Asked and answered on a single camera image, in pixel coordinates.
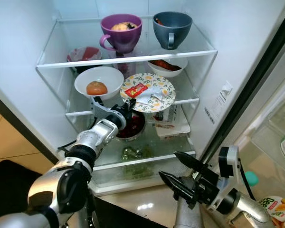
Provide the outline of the white flat container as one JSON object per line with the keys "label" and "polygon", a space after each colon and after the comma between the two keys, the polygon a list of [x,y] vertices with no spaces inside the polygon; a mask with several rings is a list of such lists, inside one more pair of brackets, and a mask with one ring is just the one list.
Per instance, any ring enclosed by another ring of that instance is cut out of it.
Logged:
{"label": "white flat container", "polygon": [[179,136],[187,136],[190,132],[190,124],[186,119],[181,108],[177,108],[177,117],[173,122],[173,128],[164,128],[162,124],[153,124],[156,129],[158,137],[162,140],[167,140]]}

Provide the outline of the purple cup with food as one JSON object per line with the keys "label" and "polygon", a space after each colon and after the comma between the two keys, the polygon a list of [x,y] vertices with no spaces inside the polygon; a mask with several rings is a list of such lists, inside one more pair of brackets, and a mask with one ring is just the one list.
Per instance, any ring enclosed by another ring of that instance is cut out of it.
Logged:
{"label": "purple cup with food", "polygon": [[132,14],[109,15],[101,20],[100,26],[103,36],[99,45],[120,54],[132,52],[142,32],[141,18]]}

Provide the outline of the grey steel fridge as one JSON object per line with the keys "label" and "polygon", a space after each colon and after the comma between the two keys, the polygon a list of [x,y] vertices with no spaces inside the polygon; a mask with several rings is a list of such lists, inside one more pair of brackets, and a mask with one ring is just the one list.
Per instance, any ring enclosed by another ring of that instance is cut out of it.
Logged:
{"label": "grey steel fridge", "polygon": [[[54,23],[102,20],[113,14],[153,17],[165,11],[190,15],[217,50],[214,55],[186,57],[189,63],[183,73],[199,102],[172,104],[182,109],[190,124],[186,137],[195,149],[192,156],[219,174],[220,149],[238,146],[240,169],[259,178],[251,187],[255,199],[285,198],[285,0],[0,0],[0,102],[48,149],[47,158],[58,163],[78,134],[97,120],[94,114],[66,116],[69,94],[80,73],[72,67],[37,68]],[[118,69],[125,80],[138,73],[154,74],[147,61],[100,67]],[[212,124],[204,107],[225,82],[231,83],[232,92],[221,120]],[[136,140],[160,140],[154,113],[143,115],[145,129]],[[165,219],[174,225],[177,200],[163,181],[111,195],[90,192],[91,204],[71,215],[63,227],[100,226],[95,197],[153,222]],[[204,227],[247,227],[244,217],[229,222],[205,204],[199,206]]]}

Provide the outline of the dark pot red contents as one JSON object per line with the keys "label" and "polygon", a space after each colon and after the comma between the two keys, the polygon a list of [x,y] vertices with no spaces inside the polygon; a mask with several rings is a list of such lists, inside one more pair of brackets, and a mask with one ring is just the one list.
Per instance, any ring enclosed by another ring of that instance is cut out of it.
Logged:
{"label": "dark pot red contents", "polygon": [[116,139],[129,142],[137,139],[145,129],[145,117],[143,113],[134,111],[129,123],[116,135]]}

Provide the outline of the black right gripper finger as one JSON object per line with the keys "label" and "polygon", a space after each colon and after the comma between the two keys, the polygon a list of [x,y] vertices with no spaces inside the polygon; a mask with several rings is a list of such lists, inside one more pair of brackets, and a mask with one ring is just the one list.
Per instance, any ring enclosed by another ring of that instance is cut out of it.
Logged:
{"label": "black right gripper finger", "polygon": [[177,177],[164,171],[159,171],[159,176],[174,192],[175,200],[184,199],[189,208],[194,208],[202,202],[202,188],[199,181],[191,177]]}
{"label": "black right gripper finger", "polygon": [[190,154],[187,154],[185,152],[175,152],[174,154],[182,164],[184,164],[186,167],[190,169],[193,169],[194,173],[203,175],[205,173],[208,173],[208,171],[210,171],[210,169],[208,169],[207,164],[203,163],[202,161],[199,161]]}

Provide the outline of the clear plastic wrapper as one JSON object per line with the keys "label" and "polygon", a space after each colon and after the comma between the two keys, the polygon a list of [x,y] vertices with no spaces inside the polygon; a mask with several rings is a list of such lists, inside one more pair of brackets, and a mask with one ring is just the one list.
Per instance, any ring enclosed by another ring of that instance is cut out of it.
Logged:
{"label": "clear plastic wrapper", "polygon": [[155,102],[162,102],[163,93],[160,87],[151,87],[137,96],[136,102],[147,106],[153,106]]}

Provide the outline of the printed food carton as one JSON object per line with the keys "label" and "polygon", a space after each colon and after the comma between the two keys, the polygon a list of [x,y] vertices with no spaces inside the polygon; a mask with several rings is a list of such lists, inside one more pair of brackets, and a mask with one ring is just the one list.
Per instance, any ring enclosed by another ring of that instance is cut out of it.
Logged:
{"label": "printed food carton", "polygon": [[175,128],[176,119],[177,107],[175,105],[172,105],[169,108],[152,115],[152,120],[154,121],[155,126],[160,128]]}

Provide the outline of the silver robot leg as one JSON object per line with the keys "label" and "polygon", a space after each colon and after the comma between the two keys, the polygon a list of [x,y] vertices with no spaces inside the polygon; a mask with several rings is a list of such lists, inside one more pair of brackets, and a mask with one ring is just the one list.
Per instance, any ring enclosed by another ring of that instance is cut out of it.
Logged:
{"label": "silver robot leg", "polygon": [[195,203],[193,209],[190,209],[186,200],[179,197],[173,228],[204,228],[199,204]]}

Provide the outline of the white bowl with fruit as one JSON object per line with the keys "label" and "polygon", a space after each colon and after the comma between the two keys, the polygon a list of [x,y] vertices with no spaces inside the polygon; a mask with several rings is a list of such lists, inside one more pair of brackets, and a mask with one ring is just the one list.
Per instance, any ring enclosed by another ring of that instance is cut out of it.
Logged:
{"label": "white bowl with fruit", "polygon": [[113,98],[119,93],[121,85],[124,82],[124,77],[116,68],[99,66],[85,70],[79,74],[74,82],[75,89],[88,98],[95,97],[86,94],[86,85],[90,82],[102,82],[106,85],[108,93],[99,96],[101,99],[105,100]]}

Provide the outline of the red orange round fruit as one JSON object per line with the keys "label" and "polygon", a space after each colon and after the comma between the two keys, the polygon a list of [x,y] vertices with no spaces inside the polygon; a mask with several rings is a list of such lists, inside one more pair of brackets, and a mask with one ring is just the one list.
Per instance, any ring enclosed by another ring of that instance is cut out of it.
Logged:
{"label": "red orange round fruit", "polygon": [[90,82],[86,85],[86,94],[100,96],[108,93],[108,88],[102,82]]}

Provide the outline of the white fridge label sticker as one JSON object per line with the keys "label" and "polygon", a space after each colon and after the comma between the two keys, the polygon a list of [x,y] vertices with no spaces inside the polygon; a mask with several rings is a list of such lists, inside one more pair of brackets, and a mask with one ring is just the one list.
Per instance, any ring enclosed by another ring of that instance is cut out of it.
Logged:
{"label": "white fridge label sticker", "polygon": [[231,92],[231,83],[225,82],[218,95],[216,95],[216,97],[214,97],[210,103],[204,107],[205,114],[210,120],[210,123],[216,124],[221,120],[221,115],[223,115],[224,109],[227,106],[227,98]]}

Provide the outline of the glass fridge shelf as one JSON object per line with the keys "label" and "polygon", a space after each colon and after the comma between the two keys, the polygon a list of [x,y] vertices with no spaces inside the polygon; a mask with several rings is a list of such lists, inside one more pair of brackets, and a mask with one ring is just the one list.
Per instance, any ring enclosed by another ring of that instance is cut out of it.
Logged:
{"label": "glass fridge shelf", "polygon": [[38,69],[57,69],[65,67],[86,67],[92,65],[117,64],[147,61],[149,59],[170,59],[214,55],[217,50],[212,47],[201,31],[192,25],[184,42],[174,51],[160,48],[152,29],[152,17],[142,16],[142,35],[134,52],[121,58],[114,58],[114,52],[101,49],[103,58],[100,60],[69,62],[67,55],[76,48],[94,46],[100,48],[101,18],[58,19],[45,43],[38,59]]}
{"label": "glass fridge shelf", "polygon": [[[191,104],[199,102],[199,96],[191,85],[190,79],[185,73],[181,73],[176,77],[167,78],[175,90],[175,105]],[[92,115],[90,100],[80,94],[72,85],[71,93],[66,107],[66,116],[75,117],[82,115]]]}

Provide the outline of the lemon leaf patterned plate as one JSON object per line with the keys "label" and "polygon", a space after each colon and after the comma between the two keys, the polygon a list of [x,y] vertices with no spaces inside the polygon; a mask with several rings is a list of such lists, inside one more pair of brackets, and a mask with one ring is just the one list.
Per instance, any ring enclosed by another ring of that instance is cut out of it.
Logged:
{"label": "lemon leaf patterned plate", "polygon": [[130,87],[135,86],[138,83],[145,84],[149,88],[160,87],[162,89],[163,99],[162,102],[155,102],[153,106],[138,104],[136,102],[135,107],[133,108],[134,110],[142,113],[157,113],[169,108],[169,106],[174,103],[176,95],[171,82],[169,82],[163,76],[158,76],[157,74],[152,73],[138,73],[125,79],[119,91],[119,94],[123,101],[127,101],[129,99],[136,99],[128,97],[127,95],[125,95],[124,91],[129,89]]}

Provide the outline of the small red packet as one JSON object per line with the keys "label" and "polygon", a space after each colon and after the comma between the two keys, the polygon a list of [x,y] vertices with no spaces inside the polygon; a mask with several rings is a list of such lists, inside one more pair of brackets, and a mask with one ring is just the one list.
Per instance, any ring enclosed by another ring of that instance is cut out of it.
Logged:
{"label": "small red packet", "polygon": [[125,90],[124,93],[130,98],[136,98],[140,94],[144,93],[147,89],[149,89],[147,85],[138,83],[133,87],[130,87],[129,89]]}

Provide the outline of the red bowl plastic covered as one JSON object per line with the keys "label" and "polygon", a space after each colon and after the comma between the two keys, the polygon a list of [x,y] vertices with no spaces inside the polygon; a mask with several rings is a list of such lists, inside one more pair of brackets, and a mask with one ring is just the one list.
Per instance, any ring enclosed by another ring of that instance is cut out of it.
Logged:
{"label": "red bowl plastic covered", "polygon": [[[78,61],[91,61],[91,60],[97,60],[102,59],[103,53],[102,51],[97,47],[80,47],[72,50],[67,55],[67,61],[68,62],[78,62]],[[85,70],[98,67],[100,65],[90,65],[90,66],[76,66],[72,67],[71,69],[75,71],[75,73],[82,73]]]}

